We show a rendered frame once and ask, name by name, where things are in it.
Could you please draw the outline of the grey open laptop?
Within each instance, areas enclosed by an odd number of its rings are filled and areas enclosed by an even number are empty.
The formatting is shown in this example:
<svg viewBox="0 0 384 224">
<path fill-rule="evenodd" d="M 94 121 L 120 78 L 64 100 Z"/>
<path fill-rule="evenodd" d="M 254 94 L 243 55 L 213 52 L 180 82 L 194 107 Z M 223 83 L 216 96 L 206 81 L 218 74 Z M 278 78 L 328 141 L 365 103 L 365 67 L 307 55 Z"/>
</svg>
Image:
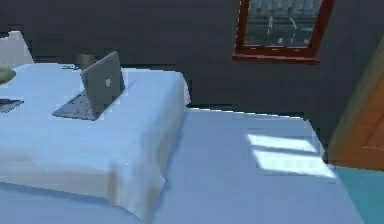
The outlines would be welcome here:
<svg viewBox="0 0 384 224">
<path fill-rule="evenodd" d="M 80 77 L 84 90 L 54 111 L 53 116 L 95 121 L 125 90 L 117 51 L 84 69 Z"/>
</svg>

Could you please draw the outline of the white bed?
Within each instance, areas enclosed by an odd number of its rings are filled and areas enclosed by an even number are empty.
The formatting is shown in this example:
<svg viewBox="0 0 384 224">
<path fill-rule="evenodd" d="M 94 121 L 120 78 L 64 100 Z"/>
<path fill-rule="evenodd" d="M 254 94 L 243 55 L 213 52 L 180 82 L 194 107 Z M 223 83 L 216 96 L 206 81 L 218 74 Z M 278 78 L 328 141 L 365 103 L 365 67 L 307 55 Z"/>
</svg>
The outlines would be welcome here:
<svg viewBox="0 0 384 224">
<path fill-rule="evenodd" d="M 103 197 L 149 223 L 169 151 L 189 102 L 180 72 L 126 68 L 124 93 L 96 121 L 54 111 L 77 95 L 80 74 L 57 63 L 19 66 L 0 98 L 0 182 Z"/>
</svg>

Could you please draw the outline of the grey cylindrical bin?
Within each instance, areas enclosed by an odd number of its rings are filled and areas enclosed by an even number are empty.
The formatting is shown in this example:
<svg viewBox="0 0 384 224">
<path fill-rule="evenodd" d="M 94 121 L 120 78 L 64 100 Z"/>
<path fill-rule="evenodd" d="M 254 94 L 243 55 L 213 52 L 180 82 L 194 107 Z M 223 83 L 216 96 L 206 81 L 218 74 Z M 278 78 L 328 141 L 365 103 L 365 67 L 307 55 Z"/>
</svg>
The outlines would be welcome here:
<svg viewBox="0 0 384 224">
<path fill-rule="evenodd" d="M 75 54 L 74 64 L 84 70 L 98 61 L 98 56 L 91 51 L 81 51 Z"/>
</svg>

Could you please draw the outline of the red framed window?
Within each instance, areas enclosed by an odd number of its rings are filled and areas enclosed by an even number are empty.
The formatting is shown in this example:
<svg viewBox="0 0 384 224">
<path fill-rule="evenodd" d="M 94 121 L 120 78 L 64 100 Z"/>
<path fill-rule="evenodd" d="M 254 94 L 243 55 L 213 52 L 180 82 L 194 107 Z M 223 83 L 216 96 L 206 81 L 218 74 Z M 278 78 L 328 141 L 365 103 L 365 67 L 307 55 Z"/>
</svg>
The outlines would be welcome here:
<svg viewBox="0 0 384 224">
<path fill-rule="evenodd" d="M 232 59 L 316 65 L 335 0 L 240 0 Z"/>
</svg>

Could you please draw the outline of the orange wooden door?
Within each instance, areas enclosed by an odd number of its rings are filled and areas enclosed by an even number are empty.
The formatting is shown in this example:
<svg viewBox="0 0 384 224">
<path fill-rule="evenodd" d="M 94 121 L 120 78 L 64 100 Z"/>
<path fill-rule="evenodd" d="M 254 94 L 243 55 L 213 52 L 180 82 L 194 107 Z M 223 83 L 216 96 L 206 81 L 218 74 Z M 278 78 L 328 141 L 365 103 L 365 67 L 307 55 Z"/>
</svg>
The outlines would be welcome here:
<svg viewBox="0 0 384 224">
<path fill-rule="evenodd" d="M 384 171 L 384 35 L 328 144 L 323 160 Z"/>
</svg>

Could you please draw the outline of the dark flat object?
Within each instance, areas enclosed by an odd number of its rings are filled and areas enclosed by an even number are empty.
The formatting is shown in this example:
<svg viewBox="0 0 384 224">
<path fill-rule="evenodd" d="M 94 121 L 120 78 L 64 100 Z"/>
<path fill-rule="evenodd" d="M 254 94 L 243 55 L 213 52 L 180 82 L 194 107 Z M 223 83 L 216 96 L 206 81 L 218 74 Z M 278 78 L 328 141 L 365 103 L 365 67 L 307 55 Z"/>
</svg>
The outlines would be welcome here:
<svg viewBox="0 0 384 224">
<path fill-rule="evenodd" d="M 23 104 L 22 100 L 0 99 L 0 113 L 8 113 L 21 104 Z"/>
</svg>

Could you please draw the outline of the white pillow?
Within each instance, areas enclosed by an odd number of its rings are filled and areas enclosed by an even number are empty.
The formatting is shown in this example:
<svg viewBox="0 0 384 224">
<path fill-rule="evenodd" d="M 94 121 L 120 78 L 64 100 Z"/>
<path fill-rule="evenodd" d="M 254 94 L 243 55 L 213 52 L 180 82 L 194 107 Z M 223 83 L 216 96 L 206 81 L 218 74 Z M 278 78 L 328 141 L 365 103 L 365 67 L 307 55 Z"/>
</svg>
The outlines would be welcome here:
<svg viewBox="0 0 384 224">
<path fill-rule="evenodd" d="M 16 68 L 33 64 L 34 60 L 20 31 L 10 31 L 0 38 L 0 67 Z"/>
</svg>

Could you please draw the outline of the green round object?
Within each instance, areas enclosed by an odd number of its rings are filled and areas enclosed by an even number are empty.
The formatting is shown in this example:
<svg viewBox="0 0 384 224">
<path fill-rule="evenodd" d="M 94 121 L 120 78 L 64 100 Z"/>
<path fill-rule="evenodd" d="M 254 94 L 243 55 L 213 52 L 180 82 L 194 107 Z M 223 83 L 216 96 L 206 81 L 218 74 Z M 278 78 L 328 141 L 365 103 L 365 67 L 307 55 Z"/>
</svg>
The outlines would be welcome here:
<svg viewBox="0 0 384 224">
<path fill-rule="evenodd" d="M 13 69 L 0 67 L 0 85 L 6 84 L 16 76 Z"/>
</svg>

